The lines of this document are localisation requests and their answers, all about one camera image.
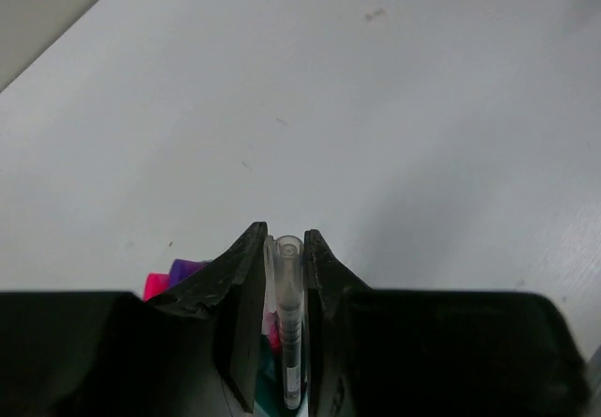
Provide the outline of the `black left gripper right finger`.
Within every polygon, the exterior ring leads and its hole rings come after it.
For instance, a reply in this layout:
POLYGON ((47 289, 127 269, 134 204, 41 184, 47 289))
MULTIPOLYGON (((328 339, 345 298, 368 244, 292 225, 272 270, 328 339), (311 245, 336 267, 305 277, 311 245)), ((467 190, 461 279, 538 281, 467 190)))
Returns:
POLYGON ((583 416, 586 363, 559 309, 518 291, 376 289, 304 236, 313 416, 583 416))

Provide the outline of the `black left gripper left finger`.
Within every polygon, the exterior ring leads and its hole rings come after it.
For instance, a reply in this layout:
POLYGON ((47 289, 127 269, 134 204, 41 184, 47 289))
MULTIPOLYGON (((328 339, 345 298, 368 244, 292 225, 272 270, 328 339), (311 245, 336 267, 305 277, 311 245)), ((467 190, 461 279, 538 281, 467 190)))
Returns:
POLYGON ((241 416, 254 409, 263 223, 143 301, 126 291, 1 296, 5 416, 241 416))

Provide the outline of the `pink black highlighter marker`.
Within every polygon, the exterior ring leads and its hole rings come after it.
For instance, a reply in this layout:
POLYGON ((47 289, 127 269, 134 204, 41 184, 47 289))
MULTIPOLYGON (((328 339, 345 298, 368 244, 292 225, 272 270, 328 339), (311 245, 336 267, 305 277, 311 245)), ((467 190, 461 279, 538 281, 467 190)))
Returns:
POLYGON ((162 294, 169 288, 170 276, 168 273, 152 272, 146 277, 143 301, 148 301, 162 294))

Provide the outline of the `purple black highlighter marker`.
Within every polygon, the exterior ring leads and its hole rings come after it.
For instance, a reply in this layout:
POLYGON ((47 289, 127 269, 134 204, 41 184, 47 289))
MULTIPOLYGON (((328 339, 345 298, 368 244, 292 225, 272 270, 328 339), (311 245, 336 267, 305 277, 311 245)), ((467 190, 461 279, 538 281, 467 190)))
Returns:
POLYGON ((175 259, 169 270, 168 287, 171 288, 186 280, 191 275, 202 270, 209 261, 192 261, 186 259, 175 259))

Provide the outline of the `black thin pen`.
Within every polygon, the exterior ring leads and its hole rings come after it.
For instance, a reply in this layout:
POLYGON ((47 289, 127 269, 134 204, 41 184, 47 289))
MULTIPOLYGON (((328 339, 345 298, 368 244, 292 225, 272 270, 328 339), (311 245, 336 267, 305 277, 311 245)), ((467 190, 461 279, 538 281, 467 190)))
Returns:
POLYGON ((266 305, 277 316, 282 348, 284 404, 297 409, 301 404, 302 325, 304 322, 304 247, 291 235, 264 242, 266 305))

